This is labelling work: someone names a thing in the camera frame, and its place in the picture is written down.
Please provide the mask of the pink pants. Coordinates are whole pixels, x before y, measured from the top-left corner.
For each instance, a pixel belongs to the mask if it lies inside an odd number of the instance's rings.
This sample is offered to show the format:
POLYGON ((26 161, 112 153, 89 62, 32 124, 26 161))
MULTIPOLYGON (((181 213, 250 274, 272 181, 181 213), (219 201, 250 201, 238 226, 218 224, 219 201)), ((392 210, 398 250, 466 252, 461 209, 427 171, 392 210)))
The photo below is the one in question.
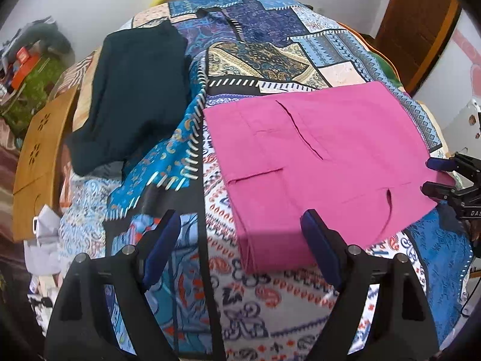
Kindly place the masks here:
POLYGON ((367 248, 432 209, 429 152, 380 82, 245 98, 205 110, 248 274, 315 262, 300 219, 315 210, 349 244, 367 248))

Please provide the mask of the white paper pile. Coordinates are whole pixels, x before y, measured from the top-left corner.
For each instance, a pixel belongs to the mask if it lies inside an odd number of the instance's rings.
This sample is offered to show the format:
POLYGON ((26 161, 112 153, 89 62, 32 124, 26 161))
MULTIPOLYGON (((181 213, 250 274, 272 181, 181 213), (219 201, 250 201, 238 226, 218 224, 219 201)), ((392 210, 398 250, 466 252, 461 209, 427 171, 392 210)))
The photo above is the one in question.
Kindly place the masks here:
POLYGON ((48 205, 33 217, 33 236, 24 241, 24 260, 30 274, 53 276, 60 273, 59 229, 60 216, 48 205))

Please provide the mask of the striped brown curtain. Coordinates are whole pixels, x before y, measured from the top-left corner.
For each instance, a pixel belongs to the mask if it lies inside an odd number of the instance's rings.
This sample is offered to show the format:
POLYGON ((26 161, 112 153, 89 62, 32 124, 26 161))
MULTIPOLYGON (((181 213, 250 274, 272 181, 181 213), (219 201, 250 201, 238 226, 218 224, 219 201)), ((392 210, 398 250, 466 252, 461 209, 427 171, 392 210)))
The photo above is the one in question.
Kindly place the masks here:
POLYGON ((1 238, 13 241, 13 186, 20 152, 15 145, 16 138, 10 127, 1 119, 0 183, 1 183, 1 238))

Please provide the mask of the brown wooden door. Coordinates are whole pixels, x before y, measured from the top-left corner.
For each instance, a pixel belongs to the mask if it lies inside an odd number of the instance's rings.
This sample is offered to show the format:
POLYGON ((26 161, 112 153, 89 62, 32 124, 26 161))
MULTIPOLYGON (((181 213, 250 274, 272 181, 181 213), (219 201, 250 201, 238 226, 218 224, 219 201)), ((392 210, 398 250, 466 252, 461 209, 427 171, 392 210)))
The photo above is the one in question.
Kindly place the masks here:
POLYGON ((457 0, 389 0, 375 47, 413 95, 442 54, 461 13, 457 0))

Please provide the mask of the dark teal folded garment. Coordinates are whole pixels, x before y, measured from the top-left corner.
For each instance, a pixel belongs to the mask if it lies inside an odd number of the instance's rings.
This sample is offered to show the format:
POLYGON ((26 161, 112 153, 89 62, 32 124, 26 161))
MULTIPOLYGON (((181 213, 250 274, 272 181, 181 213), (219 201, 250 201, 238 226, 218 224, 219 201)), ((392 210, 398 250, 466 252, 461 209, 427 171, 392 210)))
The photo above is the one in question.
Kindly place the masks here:
POLYGON ((66 139, 72 168, 143 157, 168 138, 188 106, 188 41, 171 22, 121 30, 104 41, 95 69, 89 116, 66 139))

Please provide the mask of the blue patchwork bedsheet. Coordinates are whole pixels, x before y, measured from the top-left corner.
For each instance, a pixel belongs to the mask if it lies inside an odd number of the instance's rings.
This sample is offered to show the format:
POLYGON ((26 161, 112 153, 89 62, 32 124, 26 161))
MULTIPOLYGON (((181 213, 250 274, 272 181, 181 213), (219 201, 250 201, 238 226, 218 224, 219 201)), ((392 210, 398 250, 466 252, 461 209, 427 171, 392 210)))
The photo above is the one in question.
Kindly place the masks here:
POLYGON ((409 259, 436 337, 473 259, 426 108, 348 28, 294 0, 177 0, 133 16, 90 59, 68 138, 60 260, 134 245, 167 209, 180 234, 145 296, 182 357, 303 360, 337 291, 301 231, 314 209, 349 245, 409 259))

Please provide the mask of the orange box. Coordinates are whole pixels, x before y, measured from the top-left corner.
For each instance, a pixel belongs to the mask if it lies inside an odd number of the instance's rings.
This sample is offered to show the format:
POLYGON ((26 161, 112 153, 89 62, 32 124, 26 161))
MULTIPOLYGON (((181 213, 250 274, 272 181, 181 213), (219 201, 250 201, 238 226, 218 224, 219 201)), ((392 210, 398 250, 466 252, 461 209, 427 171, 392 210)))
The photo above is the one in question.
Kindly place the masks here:
POLYGON ((20 88, 24 79, 30 74, 40 60, 40 55, 36 52, 30 53, 25 47, 21 47, 16 53, 16 59, 20 63, 20 66, 15 72, 11 82, 11 86, 14 90, 20 88))

